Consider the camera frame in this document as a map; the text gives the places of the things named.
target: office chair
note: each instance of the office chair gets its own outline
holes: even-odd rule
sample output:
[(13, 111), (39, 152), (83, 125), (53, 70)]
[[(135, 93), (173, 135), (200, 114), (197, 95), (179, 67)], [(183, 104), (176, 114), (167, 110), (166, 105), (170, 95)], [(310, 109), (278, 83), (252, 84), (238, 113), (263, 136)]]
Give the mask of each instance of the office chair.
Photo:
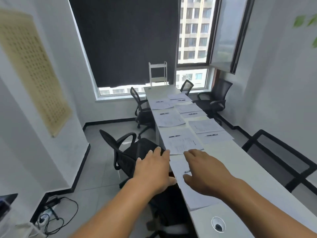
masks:
[(150, 128), (155, 129), (155, 120), (151, 111), (151, 108), (142, 108), (142, 104), (147, 102), (147, 99), (141, 100), (138, 93), (133, 87), (130, 89), (130, 93), (138, 104), (138, 107), (135, 111), (135, 121), (138, 124), (137, 128), (140, 128), (140, 125), (146, 125), (146, 127), (139, 133), (138, 139), (141, 138), (141, 134), (147, 131)]
[(199, 93), (198, 100), (193, 101), (193, 103), (197, 104), (208, 116), (212, 116), (220, 125), (222, 125), (221, 120), (216, 116), (218, 112), (223, 111), (226, 107), (225, 97), (231, 86), (231, 82), (219, 79), (213, 86), (211, 92)]
[[(114, 168), (116, 170), (122, 169), (128, 176), (126, 180), (119, 184), (120, 188), (133, 177), (137, 158), (140, 157), (141, 159), (144, 159), (149, 150), (154, 150), (158, 146), (145, 138), (136, 142), (136, 133), (128, 133), (118, 140), (115, 140), (107, 132), (101, 129), (99, 132), (106, 143), (114, 149)], [(130, 147), (125, 151), (119, 150), (123, 141), (129, 136), (132, 136)], [(162, 237), (175, 237), (173, 235), (177, 235), (178, 237), (179, 235), (186, 235), (189, 233), (185, 223), (190, 222), (190, 217), (177, 185), (171, 186), (164, 192), (154, 196), (150, 200), (149, 205), (153, 220), (147, 223), (147, 227), (149, 230), (154, 231), (150, 238), (157, 235), (162, 235)]]
[(302, 183), (317, 194), (317, 188), (306, 180), (317, 165), (283, 141), (260, 129), (242, 149), (289, 192)]
[(185, 91), (184, 93), (188, 96), (189, 92), (191, 91), (193, 87), (194, 87), (194, 84), (191, 81), (186, 79), (180, 89), (180, 92)]

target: cable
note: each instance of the cable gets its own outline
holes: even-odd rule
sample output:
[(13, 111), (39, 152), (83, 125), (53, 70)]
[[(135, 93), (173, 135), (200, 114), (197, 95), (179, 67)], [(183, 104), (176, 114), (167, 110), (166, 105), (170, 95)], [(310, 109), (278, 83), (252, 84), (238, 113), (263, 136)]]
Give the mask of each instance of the cable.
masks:
[(45, 233), (45, 235), (47, 235), (47, 236), (53, 235), (53, 234), (56, 234), (57, 232), (59, 232), (59, 231), (61, 230), (61, 228), (65, 227), (66, 225), (68, 225), (68, 224), (70, 223), (70, 221), (75, 217), (75, 215), (76, 215), (77, 212), (78, 212), (79, 206), (78, 206), (78, 203), (77, 203), (76, 201), (74, 201), (74, 200), (72, 200), (72, 199), (70, 199), (70, 198), (68, 198), (68, 197), (61, 197), (60, 200), (62, 200), (62, 199), (68, 199), (68, 200), (70, 200), (70, 201), (73, 201), (73, 202), (76, 204), (76, 206), (77, 206), (77, 210), (76, 210), (75, 214), (73, 215), (73, 217), (72, 217), (66, 224), (64, 224), (64, 223), (65, 223), (65, 220), (64, 220), (63, 218), (59, 217), (58, 219), (59, 219), (59, 220), (62, 220), (63, 222), (62, 222), (62, 224), (61, 224), (61, 226), (60, 226), (59, 228), (57, 228), (57, 229), (55, 229), (55, 230), (53, 230), (53, 231), (48, 231), (48, 227), (49, 227), (50, 222), (51, 222), (52, 220), (57, 220), (57, 218), (54, 218), (54, 219), (50, 220), (49, 214), (42, 214), (42, 215), (38, 218), (38, 220), (40, 220), (40, 219), (42, 218), (42, 216), (48, 216), (48, 217), (49, 217), (49, 220), (47, 221), (47, 223), (46, 223), (46, 225), (45, 225), (45, 228), (44, 228), (44, 233)]

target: window sill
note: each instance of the window sill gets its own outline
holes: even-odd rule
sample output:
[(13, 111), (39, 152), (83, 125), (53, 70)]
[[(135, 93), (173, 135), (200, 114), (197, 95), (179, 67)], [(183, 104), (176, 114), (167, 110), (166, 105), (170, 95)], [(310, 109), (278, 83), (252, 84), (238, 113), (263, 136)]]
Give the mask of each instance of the window sill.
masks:
[[(201, 93), (201, 92), (208, 92), (210, 90), (205, 89), (205, 88), (198, 88), (195, 90), (191, 90), (191, 92), (189, 93), (189, 95), (194, 94), (194, 93)], [(143, 94), (139, 94), (141, 99), (145, 99), (145, 93)], [(127, 95), (109, 95), (109, 96), (105, 96), (105, 97), (98, 97), (96, 99), (96, 102), (109, 102), (109, 101), (120, 101), (120, 100), (126, 100), (126, 99), (133, 99), (131, 94), (127, 94)]]

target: table surface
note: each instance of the table surface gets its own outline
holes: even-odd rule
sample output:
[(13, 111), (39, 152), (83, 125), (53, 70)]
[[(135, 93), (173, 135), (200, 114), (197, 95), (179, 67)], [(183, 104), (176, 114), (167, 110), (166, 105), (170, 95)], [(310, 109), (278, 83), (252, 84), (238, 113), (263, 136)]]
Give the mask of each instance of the table surface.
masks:
[[(167, 98), (168, 94), (178, 94), (180, 91), (174, 85), (156, 86), (144, 88), (148, 100)], [(205, 120), (207, 116), (187, 118), (185, 125), (171, 128), (158, 127), (157, 134), (165, 129), (189, 128), (199, 140), (195, 132), (188, 125), (191, 120)], [(263, 169), (254, 159), (252, 159), (233, 140), (202, 144), (204, 151), (220, 160), (230, 173), (246, 181), (258, 193), (279, 206), (287, 213), (295, 214), (300, 220), (308, 220), (312, 227), (317, 227), (317, 217), (311, 213), (299, 200), (288, 192), (277, 180), (275, 180), (265, 169)], [(170, 159), (185, 159), (184, 155), (171, 156)], [(190, 211), (193, 224), (199, 238), (207, 237), (253, 237), (248, 228), (240, 218), (224, 203), (215, 204), (195, 211)], [(213, 217), (220, 217), (224, 220), (226, 229), (224, 233), (217, 232), (211, 225)]]

